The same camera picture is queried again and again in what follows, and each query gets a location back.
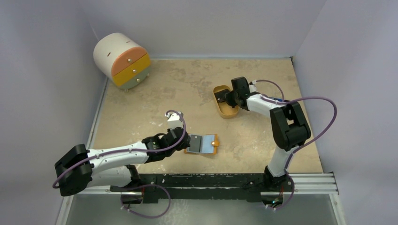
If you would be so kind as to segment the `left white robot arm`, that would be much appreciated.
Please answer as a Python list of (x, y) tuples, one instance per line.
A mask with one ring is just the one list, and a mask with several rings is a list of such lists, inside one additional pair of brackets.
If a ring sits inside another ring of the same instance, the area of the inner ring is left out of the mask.
[(78, 144), (55, 163), (57, 178), (53, 188), (59, 189), (61, 196), (71, 196), (88, 187), (115, 185), (114, 181), (105, 179), (105, 171), (162, 161), (189, 147), (190, 140), (185, 129), (176, 127), (122, 147), (87, 149)]

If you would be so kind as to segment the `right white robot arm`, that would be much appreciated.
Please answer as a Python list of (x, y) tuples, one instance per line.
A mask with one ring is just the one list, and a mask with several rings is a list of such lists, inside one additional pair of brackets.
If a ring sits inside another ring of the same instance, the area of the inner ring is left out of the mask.
[(311, 137), (310, 126), (300, 103), (267, 97), (257, 91), (256, 82), (245, 77), (231, 80), (232, 88), (214, 88), (214, 97), (220, 112), (228, 114), (235, 108), (256, 112), (270, 118), (276, 149), (264, 170), (263, 184), (276, 190), (287, 179), (287, 171), (294, 151)]

